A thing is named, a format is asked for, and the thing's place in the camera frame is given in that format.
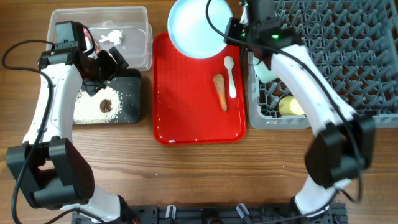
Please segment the white tissue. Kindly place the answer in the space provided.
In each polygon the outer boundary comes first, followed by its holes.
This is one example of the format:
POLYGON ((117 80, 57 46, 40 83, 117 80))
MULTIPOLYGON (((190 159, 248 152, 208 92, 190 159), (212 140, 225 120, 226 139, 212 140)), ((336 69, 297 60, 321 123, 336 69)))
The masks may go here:
POLYGON ((113 30, 107 36, 102 35, 99 40, 100 43, 111 42, 115 46, 121 44, 121 39, 123 38, 123 32, 121 30, 113 30))

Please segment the white plastic spoon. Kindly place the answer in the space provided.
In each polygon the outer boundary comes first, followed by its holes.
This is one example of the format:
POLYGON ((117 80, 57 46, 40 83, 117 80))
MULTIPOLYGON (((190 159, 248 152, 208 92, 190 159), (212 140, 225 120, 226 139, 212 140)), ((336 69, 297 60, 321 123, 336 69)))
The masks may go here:
POLYGON ((236 87, 234 84, 234 78, 233 78, 234 60, 231 56, 226 56, 224 58, 224 66, 226 67, 226 69, 228 71, 229 96, 231 98, 236 98, 237 91, 236 91, 236 87))

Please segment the red snack wrapper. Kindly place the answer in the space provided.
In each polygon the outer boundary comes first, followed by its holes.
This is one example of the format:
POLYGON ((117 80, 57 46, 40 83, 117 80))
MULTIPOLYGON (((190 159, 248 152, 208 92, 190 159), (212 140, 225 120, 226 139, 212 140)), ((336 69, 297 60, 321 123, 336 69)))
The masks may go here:
POLYGON ((96 43, 96 41, 91 38, 91 35, 89 34, 88 29, 86 27, 83 28, 83 32, 85 35, 85 42, 86 42, 85 53, 88 53, 91 51, 91 49, 94 49, 91 53, 98 54, 100 51, 100 48, 98 47, 98 44, 96 43))

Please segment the brown food scrap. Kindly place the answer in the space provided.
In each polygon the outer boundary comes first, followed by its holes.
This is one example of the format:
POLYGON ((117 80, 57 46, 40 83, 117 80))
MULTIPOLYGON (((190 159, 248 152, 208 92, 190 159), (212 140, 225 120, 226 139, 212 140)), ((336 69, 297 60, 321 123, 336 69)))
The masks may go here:
POLYGON ((112 102, 109 99, 104 99, 101 101, 99 108, 102 113, 109 113, 112 109, 112 102))

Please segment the white rice pile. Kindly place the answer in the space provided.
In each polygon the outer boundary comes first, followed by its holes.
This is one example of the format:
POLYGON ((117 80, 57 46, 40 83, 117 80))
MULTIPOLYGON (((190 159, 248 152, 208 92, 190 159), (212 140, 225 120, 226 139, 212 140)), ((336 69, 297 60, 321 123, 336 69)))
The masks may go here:
POLYGON ((75 124, 110 123, 118 118, 121 106, 119 92, 110 87, 100 90, 94 96, 89 96, 87 92, 80 90, 75 102, 73 121, 75 124), (109 113, 100 111, 100 103, 104 99, 109 99, 112 102, 112 109, 109 113))

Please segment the light blue plate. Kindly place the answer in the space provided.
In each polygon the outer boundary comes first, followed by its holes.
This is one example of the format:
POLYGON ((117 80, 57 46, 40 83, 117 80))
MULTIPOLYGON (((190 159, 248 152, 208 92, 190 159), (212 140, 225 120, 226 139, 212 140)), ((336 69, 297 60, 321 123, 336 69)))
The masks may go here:
POLYGON ((225 47, 224 38, 216 33, 209 21, 225 32, 232 11, 225 0, 178 0, 172 6, 167 32, 174 47, 189 58, 206 59, 219 54, 225 47))

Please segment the orange carrot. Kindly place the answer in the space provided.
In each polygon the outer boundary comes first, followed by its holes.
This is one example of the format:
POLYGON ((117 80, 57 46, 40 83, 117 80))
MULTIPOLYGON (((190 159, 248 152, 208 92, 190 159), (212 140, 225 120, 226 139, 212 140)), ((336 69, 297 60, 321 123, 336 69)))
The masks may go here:
POLYGON ((226 95, 225 95, 225 83, 222 74, 217 74, 213 77, 213 81, 215 84, 215 88, 218 94, 218 99, 220 101, 221 109, 226 112, 228 109, 228 105, 226 102, 226 95))

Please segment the mint green bowl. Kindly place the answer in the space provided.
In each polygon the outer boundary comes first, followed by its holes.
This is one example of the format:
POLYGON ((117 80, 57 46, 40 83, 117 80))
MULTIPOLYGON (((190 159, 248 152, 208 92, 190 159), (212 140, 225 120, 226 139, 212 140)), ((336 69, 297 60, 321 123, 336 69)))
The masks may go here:
POLYGON ((254 65, 254 71, 258 77, 258 79, 264 84, 273 82, 278 78, 277 75, 273 73, 273 71, 269 70, 265 63, 262 60, 259 60, 256 57, 253 57, 252 64, 254 65))

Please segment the yellow plastic cup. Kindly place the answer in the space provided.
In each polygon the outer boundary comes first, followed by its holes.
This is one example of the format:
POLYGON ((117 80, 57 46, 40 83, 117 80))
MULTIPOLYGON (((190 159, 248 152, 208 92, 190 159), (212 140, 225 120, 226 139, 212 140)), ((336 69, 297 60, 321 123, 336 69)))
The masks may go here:
POLYGON ((282 116, 305 115, 304 110, 294 96, 286 96, 279 102, 279 113, 282 116))

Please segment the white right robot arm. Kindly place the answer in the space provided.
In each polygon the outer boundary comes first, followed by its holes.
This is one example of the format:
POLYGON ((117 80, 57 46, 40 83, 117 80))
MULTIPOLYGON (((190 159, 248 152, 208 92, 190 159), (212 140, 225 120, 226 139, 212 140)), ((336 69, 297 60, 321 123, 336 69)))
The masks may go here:
POLYGON ((283 29, 272 1, 241 1, 243 14, 223 34, 227 44, 242 45, 271 60, 304 110, 315 139, 305 155, 308 178, 292 198, 296 219, 322 216, 352 180, 363 197, 363 171, 371 166, 376 124, 359 115, 326 81, 292 27, 283 29))

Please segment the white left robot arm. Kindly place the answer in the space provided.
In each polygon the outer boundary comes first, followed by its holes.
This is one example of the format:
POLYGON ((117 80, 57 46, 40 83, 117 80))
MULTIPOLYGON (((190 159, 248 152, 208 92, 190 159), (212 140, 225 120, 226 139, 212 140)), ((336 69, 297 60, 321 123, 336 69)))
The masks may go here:
POLYGON ((96 52, 86 46, 90 35, 79 22, 59 22, 57 41, 39 58, 35 72, 41 86, 32 124, 20 146, 10 147, 6 163, 16 185, 11 214, 17 216, 17 196, 32 208, 75 212, 93 223, 138 223, 139 217, 120 195, 95 184, 93 171, 72 143, 75 101, 80 90, 90 96, 106 82, 131 74, 118 49, 96 52))

